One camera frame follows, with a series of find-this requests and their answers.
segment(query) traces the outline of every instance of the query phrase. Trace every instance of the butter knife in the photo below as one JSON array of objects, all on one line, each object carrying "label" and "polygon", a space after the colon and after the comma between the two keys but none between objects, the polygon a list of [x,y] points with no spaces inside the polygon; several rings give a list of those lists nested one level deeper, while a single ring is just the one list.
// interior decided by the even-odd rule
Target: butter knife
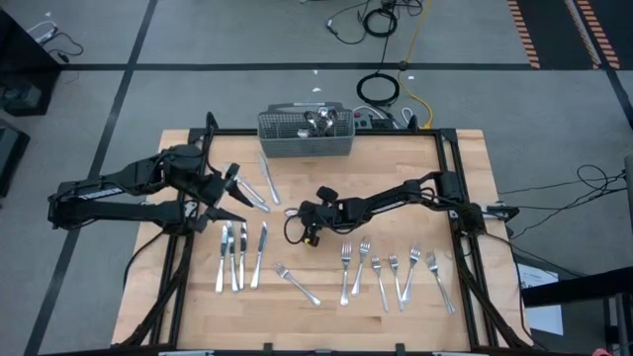
[{"label": "butter knife", "polygon": [[246,254],[246,240],[248,239],[246,222],[241,224],[241,240],[239,250],[239,288],[244,289],[244,255]]},{"label": "butter knife", "polygon": [[220,244],[220,268],[218,268],[218,278],[216,279],[216,293],[220,294],[225,284],[225,257],[226,257],[226,243],[228,239],[228,231],[226,226],[222,226],[222,243]]},{"label": "butter knife", "polygon": [[235,278],[235,239],[233,237],[233,225],[231,222],[226,223],[228,229],[228,253],[230,254],[230,290],[233,293],[239,292],[237,287],[237,279]]},{"label": "butter knife", "polygon": [[255,271],[253,272],[253,279],[250,281],[250,289],[257,289],[259,286],[259,268],[261,267],[261,254],[264,252],[266,246],[266,236],[268,235],[268,224],[266,222],[261,223],[261,236],[259,237],[259,248],[257,249],[257,263],[255,263]]},{"label": "butter knife", "polygon": [[264,178],[266,178],[266,182],[268,182],[268,187],[270,188],[270,194],[273,196],[273,202],[275,202],[275,205],[280,205],[281,201],[279,200],[279,195],[277,194],[277,191],[275,190],[273,181],[270,178],[270,171],[268,170],[268,164],[266,164],[266,158],[264,158],[261,152],[259,153],[259,167],[261,168],[261,174],[264,175]]}]

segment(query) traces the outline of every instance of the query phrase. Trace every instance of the fork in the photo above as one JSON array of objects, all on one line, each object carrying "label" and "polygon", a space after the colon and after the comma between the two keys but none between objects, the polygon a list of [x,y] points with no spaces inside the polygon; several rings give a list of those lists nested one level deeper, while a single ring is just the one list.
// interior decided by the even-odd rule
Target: fork
[{"label": "fork", "polygon": [[343,262],[343,292],[340,295],[340,304],[347,306],[349,300],[347,299],[347,268],[349,267],[349,261],[352,258],[352,241],[343,242],[343,248],[340,251],[340,259]]},{"label": "fork", "polygon": [[440,292],[442,292],[442,298],[444,299],[444,306],[446,306],[446,310],[449,314],[455,313],[455,307],[451,303],[451,300],[448,298],[448,294],[446,290],[444,290],[444,286],[442,286],[442,280],[439,279],[439,271],[437,269],[437,260],[435,260],[435,253],[430,251],[426,253],[426,266],[428,266],[428,270],[431,271],[433,276],[435,276],[435,281],[437,281],[437,285],[439,286]]},{"label": "fork", "polygon": [[363,261],[365,257],[369,253],[369,248],[372,246],[372,242],[369,237],[363,237],[363,240],[360,242],[360,264],[358,264],[358,273],[356,273],[356,282],[354,282],[354,287],[352,288],[352,296],[358,297],[360,295],[360,275],[363,273]]},{"label": "fork", "polygon": [[283,264],[281,264],[280,262],[275,262],[273,264],[273,268],[275,269],[275,272],[277,272],[277,274],[279,275],[279,277],[290,281],[290,283],[294,284],[297,288],[299,288],[300,291],[302,291],[304,293],[304,295],[306,295],[306,297],[308,297],[308,299],[310,300],[310,302],[315,305],[315,307],[320,306],[320,300],[315,297],[315,295],[313,295],[312,293],[308,292],[308,290],[306,288],[304,288],[304,286],[300,285],[299,282],[297,282],[293,276],[290,274],[290,271],[288,270],[288,268],[284,267]]},{"label": "fork", "polygon": [[372,268],[378,276],[378,285],[380,286],[380,297],[383,299],[383,308],[385,312],[389,312],[389,306],[387,305],[387,296],[385,296],[385,287],[383,286],[383,280],[380,279],[380,259],[376,256],[372,257]]},{"label": "fork", "polygon": [[400,294],[400,282],[398,281],[398,256],[395,254],[389,255],[389,264],[392,266],[392,271],[394,271],[394,278],[396,278],[396,293],[398,293],[398,308],[402,312],[405,309],[405,305],[403,304],[403,296]]},{"label": "fork", "polygon": [[408,277],[407,277],[407,285],[405,286],[405,292],[403,293],[403,302],[408,303],[411,299],[411,280],[413,279],[413,267],[415,263],[419,260],[419,245],[414,243],[411,247],[411,252],[408,256]]}]

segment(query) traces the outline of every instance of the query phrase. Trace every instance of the knife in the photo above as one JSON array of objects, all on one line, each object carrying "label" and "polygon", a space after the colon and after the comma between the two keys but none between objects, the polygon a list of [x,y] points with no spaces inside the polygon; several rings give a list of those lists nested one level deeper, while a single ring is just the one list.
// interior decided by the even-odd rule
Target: knife
[{"label": "knife", "polygon": [[253,205],[253,207],[259,209],[260,211],[264,212],[264,213],[270,213],[270,208],[266,207],[265,204],[260,204],[257,201],[253,200],[253,199],[248,199],[250,201],[250,203]]},{"label": "knife", "polygon": [[253,272],[253,280],[250,281],[250,288],[257,289],[259,286],[259,268],[261,266],[261,254],[264,252],[266,246],[266,236],[268,235],[268,224],[266,222],[261,223],[261,236],[259,237],[259,248],[257,249],[257,263],[255,264],[255,271]]},{"label": "knife", "polygon": [[272,179],[270,179],[270,172],[268,171],[268,165],[266,164],[266,158],[259,153],[259,167],[261,168],[261,174],[266,178],[266,182],[268,182],[268,187],[270,188],[270,194],[273,196],[273,202],[275,205],[280,205],[281,201],[279,200],[279,195],[277,195],[277,191],[275,190],[275,186],[273,185]]},{"label": "knife", "polygon": [[233,237],[233,224],[226,222],[228,229],[228,253],[230,254],[230,290],[233,293],[239,292],[237,279],[235,278],[235,238]]},{"label": "knife", "polygon": [[246,254],[246,240],[248,239],[246,231],[246,222],[241,224],[241,241],[239,251],[239,288],[244,289],[244,255]]},{"label": "knife", "polygon": [[228,231],[226,226],[222,226],[222,243],[220,244],[220,268],[218,268],[218,278],[216,279],[216,293],[220,294],[225,283],[225,257],[226,257],[226,242],[228,238]]},{"label": "knife", "polygon": [[[225,164],[223,166],[223,171],[226,172],[227,170],[228,170],[228,165]],[[240,176],[235,175],[235,181],[237,181],[237,184],[244,187],[244,189],[248,193],[250,193],[250,195],[253,196],[259,204],[263,205],[264,203],[266,203],[266,201],[259,194],[257,194],[257,192],[255,192],[255,190],[250,186],[250,184],[246,183],[246,181],[243,180]]]}]

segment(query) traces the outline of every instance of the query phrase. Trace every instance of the wooden table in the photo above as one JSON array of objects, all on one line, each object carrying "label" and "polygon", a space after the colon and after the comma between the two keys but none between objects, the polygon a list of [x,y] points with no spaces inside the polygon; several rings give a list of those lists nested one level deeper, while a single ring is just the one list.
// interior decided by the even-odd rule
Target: wooden table
[{"label": "wooden table", "polygon": [[[186,142],[188,131],[166,131],[160,148]],[[497,190],[480,131],[458,131],[460,151],[471,201],[485,204],[497,200]],[[435,213],[422,206],[406,206],[375,216],[371,222],[349,235],[353,241],[350,290],[358,267],[358,244],[371,236],[370,255],[383,260],[382,279],[390,312],[383,311],[376,274],[365,261],[360,297],[350,297],[348,307],[339,304],[342,279],[340,248],[342,237],[331,231],[321,233],[319,247],[290,245],[284,238],[283,210],[297,207],[303,200],[318,202],[317,188],[328,186],[340,198],[366,197],[438,170],[434,139],[425,136],[357,136],[347,157],[270,159],[269,168],[281,206],[272,203],[266,182],[260,173],[257,153],[261,146],[256,136],[218,135],[213,139],[210,161],[240,164],[240,175],[267,201],[270,214],[250,209],[229,196],[221,206],[248,220],[249,247],[246,256],[246,282],[250,283],[255,264],[261,222],[268,222],[268,243],[264,252],[260,287],[248,287],[238,294],[230,292],[226,268],[225,291],[215,293],[220,256],[222,224],[209,224],[196,236],[178,348],[232,349],[262,348],[272,342],[276,350],[394,350],[404,343],[407,351],[469,350],[458,276],[453,261],[446,213]],[[176,192],[165,189],[148,199],[161,202],[175,199]],[[488,230],[505,236],[502,222],[487,221]],[[291,222],[290,231],[300,225]],[[158,233],[159,227],[142,223],[136,248]],[[397,253],[401,261],[401,286],[407,280],[408,251],[413,242],[422,246],[422,256],[431,249],[437,256],[440,276],[457,309],[449,316],[433,276],[423,261],[416,265],[411,303],[399,312],[395,279],[386,261]],[[141,254],[133,265],[126,286],[113,342],[131,334],[155,302],[167,238],[158,240]],[[480,237],[481,254],[492,302],[510,326],[528,341],[520,327],[517,277],[506,244]],[[306,298],[272,270],[282,261],[293,276],[321,300],[314,308]],[[473,299],[481,342],[485,329],[478,303]],[[166,340],[173,307],[166,309],[162,340]]]}]

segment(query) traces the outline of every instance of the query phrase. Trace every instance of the white paper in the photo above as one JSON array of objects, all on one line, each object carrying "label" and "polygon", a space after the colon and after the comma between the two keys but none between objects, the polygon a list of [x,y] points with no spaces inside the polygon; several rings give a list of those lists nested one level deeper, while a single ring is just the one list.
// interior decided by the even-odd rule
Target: white paper
[{"label": "white paper", "polygon": [[[518,264],[521,289],[558,282],[558,274]],[[530,328],[563,335],[563,312],[561,306],[528,308],[526,310]]]}]

